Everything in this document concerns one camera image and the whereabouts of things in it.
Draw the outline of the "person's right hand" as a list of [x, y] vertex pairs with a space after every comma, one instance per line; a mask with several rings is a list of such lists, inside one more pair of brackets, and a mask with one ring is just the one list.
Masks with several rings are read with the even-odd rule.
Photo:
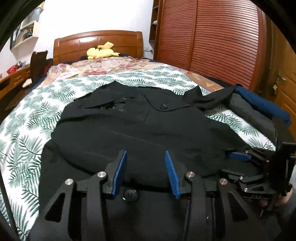
[[293, 189], [291, 189], [290, 192], [288, 192], [286, 196], [279, 195], [279, 196], [275, 197], [271, 201], [268, 201], [268, 200], [260, 200], [259, 201], [259, 204], [262, 207], [266, 207], [266, 206], [281, 206], [281, 205], [286, 204], [290, 200], [292, 194], [293, 194]]

